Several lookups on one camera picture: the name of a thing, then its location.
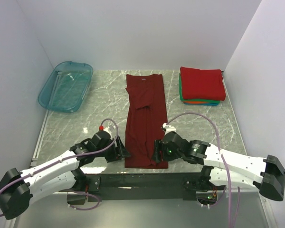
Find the dark red t-shirt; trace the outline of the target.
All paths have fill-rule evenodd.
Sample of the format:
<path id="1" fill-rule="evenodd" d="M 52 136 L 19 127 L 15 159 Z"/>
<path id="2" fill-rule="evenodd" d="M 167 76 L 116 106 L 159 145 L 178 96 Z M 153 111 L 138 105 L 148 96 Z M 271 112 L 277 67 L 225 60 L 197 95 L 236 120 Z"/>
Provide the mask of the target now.
<path id="1" fill-rule="evenodd" d="M 152 158 L 154 141 L 162 139 L 162 125 L 167 123 L 167 109 L 163 76 L 126 75 L 129 112 L 125 129 L 125 147 L 130 157 L 125 158 L 126 168 L 166 169 L 168 163 L 156 163 Z"/>

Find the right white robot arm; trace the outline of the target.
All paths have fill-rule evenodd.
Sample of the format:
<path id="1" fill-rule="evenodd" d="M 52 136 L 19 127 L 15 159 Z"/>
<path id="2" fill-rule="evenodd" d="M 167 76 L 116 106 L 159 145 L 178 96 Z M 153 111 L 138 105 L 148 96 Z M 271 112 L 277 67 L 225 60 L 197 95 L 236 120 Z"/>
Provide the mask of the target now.
<path id="1" fill-rule="evenodd" d="M 284 199 L 285 168 L 273 155 L 262 158 L 219 150 L 211 143 L 187 141 L 176 132 L 169 132 L 163 139 L 154 141 L 152 159 L 155 163 L 182 159 L 189 164 L 201 165 L 198 177 L 185 183 L 189 190 L 206 192 L 232 186 L 257 189 L 270 200 Z"/>

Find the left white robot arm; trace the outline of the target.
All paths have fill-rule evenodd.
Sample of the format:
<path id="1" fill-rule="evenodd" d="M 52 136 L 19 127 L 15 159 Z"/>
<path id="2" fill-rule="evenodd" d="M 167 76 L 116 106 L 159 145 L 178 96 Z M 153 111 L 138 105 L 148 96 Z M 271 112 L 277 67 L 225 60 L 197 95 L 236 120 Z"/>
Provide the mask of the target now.
<path id="1" fill-rule="evenodd" d="M 99 131 L 39 166 L 23 171 L 10 169 L 0 181 L 0 216 L 14 219 L 34 202 L 57 191 L 86 194 L 91 183 L 81 167 L 97 157 L 114 162 L 130 156 L 119 136 Z"/>

